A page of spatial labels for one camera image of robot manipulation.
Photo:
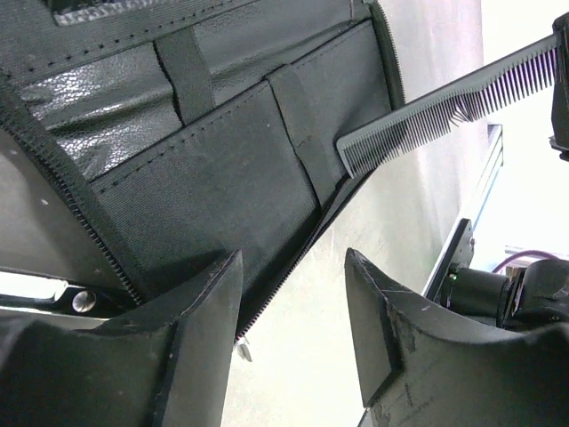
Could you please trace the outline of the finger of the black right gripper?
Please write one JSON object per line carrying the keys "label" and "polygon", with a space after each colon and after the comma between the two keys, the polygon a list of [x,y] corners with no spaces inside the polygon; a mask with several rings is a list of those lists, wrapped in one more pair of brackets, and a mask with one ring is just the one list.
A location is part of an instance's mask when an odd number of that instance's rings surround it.
{"label": "finger of the black right gripper", "polygon": [[557,38],[556,82],[554,85],[551,124],[554,136],[550,146],[559,157],[568,160],[568,13],[556,18],[552,25]]}

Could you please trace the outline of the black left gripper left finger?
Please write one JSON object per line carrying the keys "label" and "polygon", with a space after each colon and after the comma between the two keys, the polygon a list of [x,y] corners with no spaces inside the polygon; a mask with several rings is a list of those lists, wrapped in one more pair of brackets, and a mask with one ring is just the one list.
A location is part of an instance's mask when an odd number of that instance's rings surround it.
{"label": "black left gripper left finger", "polygon": [[94,329],[3,318],[2,425],[219,425],[242,286],[234,251]]}

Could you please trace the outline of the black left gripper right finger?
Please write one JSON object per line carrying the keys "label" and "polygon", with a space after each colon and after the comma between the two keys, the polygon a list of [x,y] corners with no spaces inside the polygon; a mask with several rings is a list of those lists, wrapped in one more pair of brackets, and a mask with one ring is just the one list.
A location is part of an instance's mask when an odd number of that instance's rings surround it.
{"label": "black left gripper right finger", "polygon": [[568,327],[510,332],[345,256],[362,400],[376,426],[565,426]]}

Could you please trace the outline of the long black barber comb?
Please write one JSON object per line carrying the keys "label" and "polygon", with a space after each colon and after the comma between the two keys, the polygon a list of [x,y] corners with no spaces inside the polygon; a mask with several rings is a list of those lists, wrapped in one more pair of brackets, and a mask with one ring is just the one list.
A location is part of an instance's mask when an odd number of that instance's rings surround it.
{"label": "long black barber comb", "polygon": [[547,36],[379,117],[336,142],[353,179],[551,87],[557,76],[559,37]]}

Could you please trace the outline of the silver straight scissors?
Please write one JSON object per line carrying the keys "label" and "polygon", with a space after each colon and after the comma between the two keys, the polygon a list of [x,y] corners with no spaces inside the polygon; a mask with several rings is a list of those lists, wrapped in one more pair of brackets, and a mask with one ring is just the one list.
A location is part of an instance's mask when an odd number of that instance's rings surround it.
{"label": "silver straight scissors", "polygon": [[123,290],[1,271],[1,308],[84,318],[113,318],[137,307]]}

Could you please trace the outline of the black zip tool case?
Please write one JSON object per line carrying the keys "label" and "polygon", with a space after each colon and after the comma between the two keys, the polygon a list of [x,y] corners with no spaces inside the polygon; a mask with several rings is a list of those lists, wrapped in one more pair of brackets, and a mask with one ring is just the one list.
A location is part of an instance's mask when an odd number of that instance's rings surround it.
{"label": "black zip tool case", "polygon": [[242,255],[245,334],[365,183],[339,138],[401,107],[376,1],[4,1],[1,132],[136,307]]}

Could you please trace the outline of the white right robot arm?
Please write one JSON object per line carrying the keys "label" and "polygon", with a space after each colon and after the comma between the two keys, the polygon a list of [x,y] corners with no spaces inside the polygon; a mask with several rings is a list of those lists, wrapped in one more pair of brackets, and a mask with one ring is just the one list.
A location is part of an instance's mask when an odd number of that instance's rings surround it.
{"label": "white right robot arm", "polygon": [[[550,147],[568,160],[568,15],[554,20]],[[568,261],[542,251],[512,254],[491,272],[466,266],[442,281],[440,304],[448,310],[509,330],[528,330],[568,321]]]}

